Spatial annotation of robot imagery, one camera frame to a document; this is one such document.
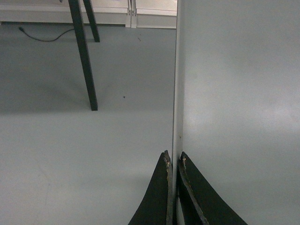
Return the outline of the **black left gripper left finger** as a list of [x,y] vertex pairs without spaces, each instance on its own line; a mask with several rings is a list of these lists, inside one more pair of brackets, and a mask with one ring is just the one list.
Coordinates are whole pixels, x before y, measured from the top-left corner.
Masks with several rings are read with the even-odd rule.
[[173,223],[173,166],[167,150],[161,153],[145,195],[130,225]]

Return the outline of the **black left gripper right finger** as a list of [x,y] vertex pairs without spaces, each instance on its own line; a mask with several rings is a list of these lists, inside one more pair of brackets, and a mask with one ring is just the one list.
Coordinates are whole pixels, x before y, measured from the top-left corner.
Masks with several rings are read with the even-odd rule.
[[246,222],[220,197],[190,157],[181,153],[178,188],[186,225],[245,225]]

